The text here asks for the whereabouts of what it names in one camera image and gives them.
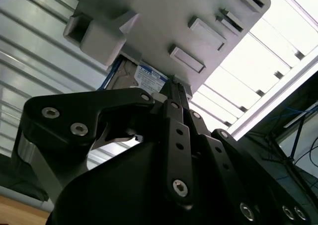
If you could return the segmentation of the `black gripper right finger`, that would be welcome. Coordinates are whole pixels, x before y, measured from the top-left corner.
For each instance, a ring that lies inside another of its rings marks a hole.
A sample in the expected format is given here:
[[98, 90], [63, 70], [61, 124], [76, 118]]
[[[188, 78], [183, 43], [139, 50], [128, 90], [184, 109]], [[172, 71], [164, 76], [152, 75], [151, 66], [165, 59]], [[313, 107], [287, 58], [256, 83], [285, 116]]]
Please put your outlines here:
[[202, 117], [190, 110], [183, 85], [178, 94], [191, 138], [199, 153], [203, 192], [218, 225], [309, 225], [305, 209], [263, 168], [243, 145], [222, 129], [209, 132]]

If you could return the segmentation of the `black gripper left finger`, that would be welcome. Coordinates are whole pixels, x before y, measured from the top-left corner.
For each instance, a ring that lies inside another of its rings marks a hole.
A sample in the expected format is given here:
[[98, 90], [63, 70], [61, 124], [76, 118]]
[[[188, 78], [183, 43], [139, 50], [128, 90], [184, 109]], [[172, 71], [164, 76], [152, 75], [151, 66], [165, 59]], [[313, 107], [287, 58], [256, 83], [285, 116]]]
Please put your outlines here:
[[178, 86], [169, 80], [157, 95], [135, 87], [33, 97], [20, 119], [15, 167], [55, 205], [73, 180], [139, 144], [190, 144]]

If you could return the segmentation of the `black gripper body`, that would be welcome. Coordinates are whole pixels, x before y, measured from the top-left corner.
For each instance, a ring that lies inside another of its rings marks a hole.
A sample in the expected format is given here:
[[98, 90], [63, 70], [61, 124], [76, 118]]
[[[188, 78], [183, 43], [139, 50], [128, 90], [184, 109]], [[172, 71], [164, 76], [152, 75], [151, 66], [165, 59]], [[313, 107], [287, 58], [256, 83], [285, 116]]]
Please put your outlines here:
[[239, 201], [227, 194], [210, 152], [189, 143], [142, 143], [73, 180], [50, 225], [238, 225]]

